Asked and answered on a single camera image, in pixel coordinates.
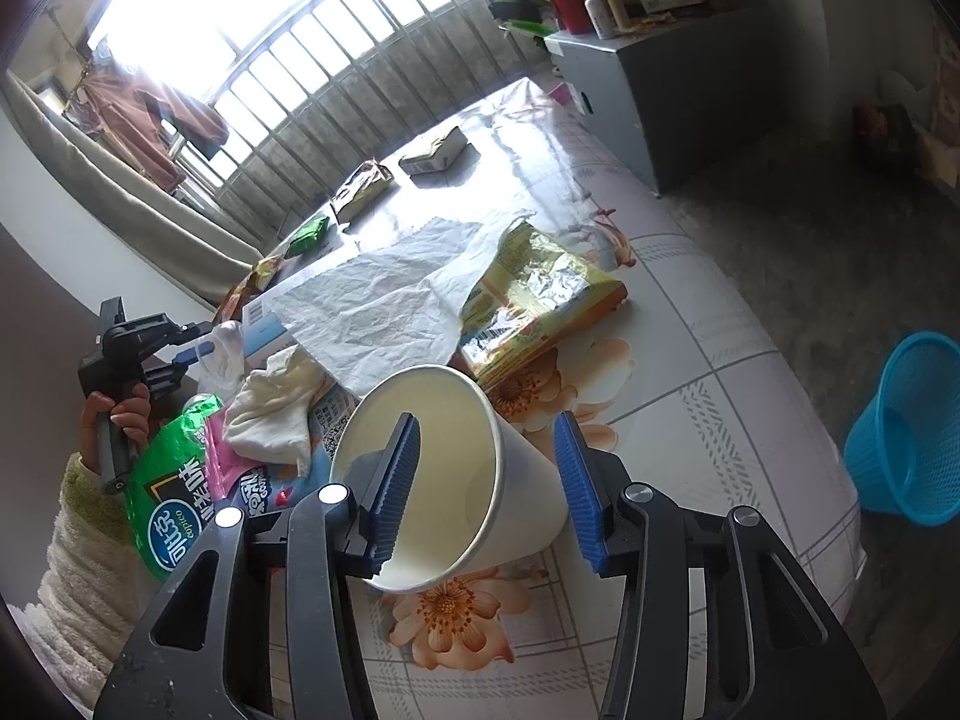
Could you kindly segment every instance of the blue oval logo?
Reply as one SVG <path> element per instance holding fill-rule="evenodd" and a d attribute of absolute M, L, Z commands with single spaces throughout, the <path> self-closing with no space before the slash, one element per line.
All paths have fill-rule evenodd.
<path fill-rule="evenodd" d="M 176 564 L 200 538 L 200 517 L 185 501 L 162 501 L 150 515 L 150 551 L 164 571 L 173 571 Z"/>

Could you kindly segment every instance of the person's arm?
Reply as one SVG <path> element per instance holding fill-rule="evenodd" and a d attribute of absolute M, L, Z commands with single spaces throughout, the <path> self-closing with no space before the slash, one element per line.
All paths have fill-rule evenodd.
<path fill-rule="evenodd" d="M 11 609 L 37 659 L 58 688 L 92 711 L 133 624 L 157 589 L 133 547 L 123 497 L 104 495 L 97 457 L 96 418 L 112 420 L 140 448 L 150 415 L 146 386 L 115 405 L 90 395 L 80 418 L 80 454 L 70 458 L 61 484 L 61 510 L 47 549 L 49 569 L 38 603 Z"/>

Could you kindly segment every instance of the human hand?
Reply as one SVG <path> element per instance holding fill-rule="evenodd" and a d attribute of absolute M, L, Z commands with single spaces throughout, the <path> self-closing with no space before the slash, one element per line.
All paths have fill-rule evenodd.
<path fill-rule="evenodd" d="M 100 456 L 97 451 L 97 415 L 110 413 L 110 421 L 121 428 L 128 439 L 132 440 L 142 452 L 147 448 L 147 435 L 150 426 L 150 391 L 146 384 L 133 386 L 133 397 L 116 404 L 100 392 L 92 392 L 83 404 L 80 414 L 80 454 L 83 464 L 100 473 Z"/>

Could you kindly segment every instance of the paper bucket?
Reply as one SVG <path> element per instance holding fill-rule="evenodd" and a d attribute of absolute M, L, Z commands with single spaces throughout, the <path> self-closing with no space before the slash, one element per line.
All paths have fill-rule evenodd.
<path fill-rule="evenodd" d="M 403 370 L 354 412 L 333 459 L 343 480 L 359 455 L 382 449 L 397 418 L 421 423 L 421 459 L 397 547 L 370 583 L 392 593 L 544 549 L 566 522 L 557 466 L 493 408 L 483 391 L 442 365 Z"/>

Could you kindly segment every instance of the dark garment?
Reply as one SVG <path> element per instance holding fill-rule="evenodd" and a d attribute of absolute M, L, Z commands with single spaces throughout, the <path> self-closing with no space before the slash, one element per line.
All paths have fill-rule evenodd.
<path fill-rule="evenodd" d="M 170 191 L 184 173 L 170 159 L 160 135 L 166 119 L 208 159 L 227 141 L 227 124 L 213 108 L 138 71 L 113 64 L 89 73 L 83 90 L 107 129 L 136 157 L 146 175 Z"/>

